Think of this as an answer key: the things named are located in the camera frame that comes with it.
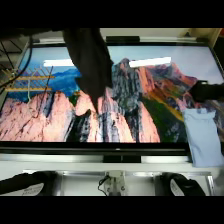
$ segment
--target flat screen monitor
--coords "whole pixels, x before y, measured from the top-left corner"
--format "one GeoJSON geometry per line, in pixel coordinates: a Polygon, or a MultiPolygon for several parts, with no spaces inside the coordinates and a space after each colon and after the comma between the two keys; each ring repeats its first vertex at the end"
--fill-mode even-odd
{"type": "MultiPolygon", "coordinates": [[[[208,46],[138,43],[108,49],[114,63],[113,88],[98,100],[97,114],[77,84],[82,74],[71,64],[67,48],[35,45],[23,80],[14,83],[2,105],[1,144],[29,146],[31,151],[43,146],[45,150],[180,148],[188,145],[181,111],[198,107],[216,111],[218,134],[224,141],[224,104],[199,105],[188,92],[197,80],[223,83],[222,69],[208,46]],[[161,58],[170,62],[137,67],[130,63],[161,58]]],[[[20,69],[28,56],[29,49],[20,69]]]]}

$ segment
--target blue cloth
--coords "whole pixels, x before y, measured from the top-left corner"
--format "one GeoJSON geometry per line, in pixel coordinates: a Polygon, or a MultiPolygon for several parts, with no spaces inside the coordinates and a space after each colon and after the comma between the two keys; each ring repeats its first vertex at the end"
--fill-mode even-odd
{"type": "Polygon", "coordinates": [[[182,111],[195,167],[224,166],[221,143],[213,120],[215,111],[205,108],[182,111]]]}

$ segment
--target black border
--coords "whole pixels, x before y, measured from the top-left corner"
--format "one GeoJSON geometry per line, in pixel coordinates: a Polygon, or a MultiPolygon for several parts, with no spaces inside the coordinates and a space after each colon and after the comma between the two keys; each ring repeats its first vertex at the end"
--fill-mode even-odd
{"type": "MultiPolygon", "coordinates": [[[[108,46],[197,46],[208,47],[224,79],[224,72],[214,50],[203,42],[133,42],[107,43],[108,46]]],[[[33,48],[66,47],[65,43],[34,44],[33,48]]],[[[186,156],[188,143],[80,143],[1,141],[0,153],[37,155],[131,155],[186,156]]]]}

